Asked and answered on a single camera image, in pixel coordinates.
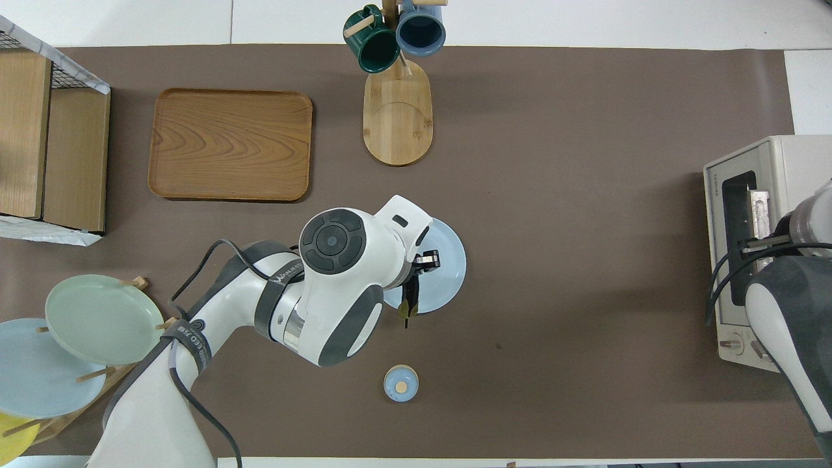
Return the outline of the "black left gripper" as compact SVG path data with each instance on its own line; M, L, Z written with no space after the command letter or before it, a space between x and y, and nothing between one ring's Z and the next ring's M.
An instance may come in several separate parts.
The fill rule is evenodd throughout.
M419 290L419 276L441 266L441 258L439 250L428 250L423 253L414 255L411 263L410 272L404 282L405 293L418 293Z

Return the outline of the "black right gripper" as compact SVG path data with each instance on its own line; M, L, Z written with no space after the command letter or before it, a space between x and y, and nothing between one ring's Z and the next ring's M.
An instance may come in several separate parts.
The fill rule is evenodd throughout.
M738 248L741 252L741 255L749 255L751 254L751 252L763 251L767 248L773 248L773 246L788 244L791 241L792 238L790 235L769 236L765 238L749 238L741 240L738 243Z

